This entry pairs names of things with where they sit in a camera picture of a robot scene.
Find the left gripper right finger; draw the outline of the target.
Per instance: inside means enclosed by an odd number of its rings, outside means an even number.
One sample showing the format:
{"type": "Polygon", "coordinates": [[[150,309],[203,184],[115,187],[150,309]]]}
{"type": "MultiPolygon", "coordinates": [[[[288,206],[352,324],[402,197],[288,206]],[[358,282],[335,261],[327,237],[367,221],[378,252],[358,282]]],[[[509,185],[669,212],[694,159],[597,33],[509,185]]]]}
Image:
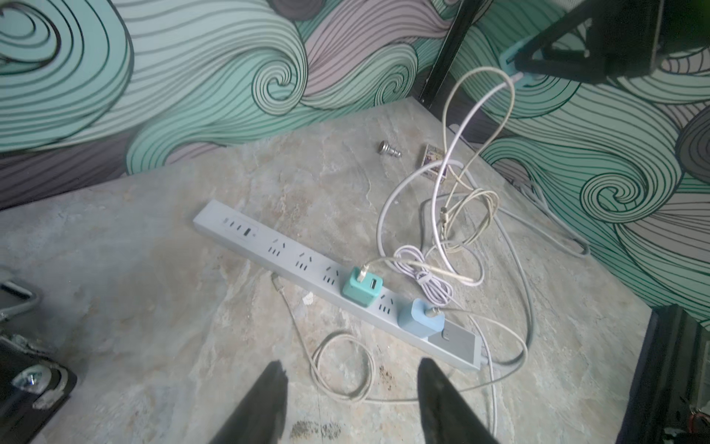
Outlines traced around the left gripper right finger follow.
{"type": "Polygon", "coordinates": [[[497,440],[430,358],[423,358],[419,364],[417,390],[426,444],[497,444],[497,440]]]}

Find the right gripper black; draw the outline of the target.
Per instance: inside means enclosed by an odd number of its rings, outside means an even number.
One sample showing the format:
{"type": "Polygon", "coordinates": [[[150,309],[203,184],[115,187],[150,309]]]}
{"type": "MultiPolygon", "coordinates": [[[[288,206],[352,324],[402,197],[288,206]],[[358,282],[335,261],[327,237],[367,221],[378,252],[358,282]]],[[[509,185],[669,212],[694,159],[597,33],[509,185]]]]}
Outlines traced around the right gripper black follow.
{"type": "Polygon", "coordinates": [[[532,37],[514,56],[521,72],[578,83],[643,77],[671,55],[709,46],[709,3],[603,1],[599,10],[573,10],[532,37]],[[591,21],[582,50],[554,43],[591,21]]]}

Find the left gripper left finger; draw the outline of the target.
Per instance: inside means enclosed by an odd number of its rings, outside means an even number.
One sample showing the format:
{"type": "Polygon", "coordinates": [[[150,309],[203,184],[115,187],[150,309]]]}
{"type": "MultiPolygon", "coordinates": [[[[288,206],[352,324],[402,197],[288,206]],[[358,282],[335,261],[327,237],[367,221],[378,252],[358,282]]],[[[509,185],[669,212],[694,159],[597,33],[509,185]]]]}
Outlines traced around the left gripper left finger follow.
{"type": "Polygon", "coordinates": [[[288,376],[270,362],[211,443],[279,443],[288,412],[288,376]]]}

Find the light blue usb charger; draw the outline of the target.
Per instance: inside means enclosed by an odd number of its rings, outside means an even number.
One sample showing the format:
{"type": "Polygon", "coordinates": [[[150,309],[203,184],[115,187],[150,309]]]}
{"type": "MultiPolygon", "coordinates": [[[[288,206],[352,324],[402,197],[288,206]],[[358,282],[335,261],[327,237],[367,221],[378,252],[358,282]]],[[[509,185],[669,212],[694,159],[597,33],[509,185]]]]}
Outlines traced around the light blue usb charger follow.
{"type": "Polygon", "coordinates": [[[399,310],[398,324],[401,329],[420,339],[428,339],[441,333],[446,318],[438,306],[429,301],[415,299],[399,310]]]}

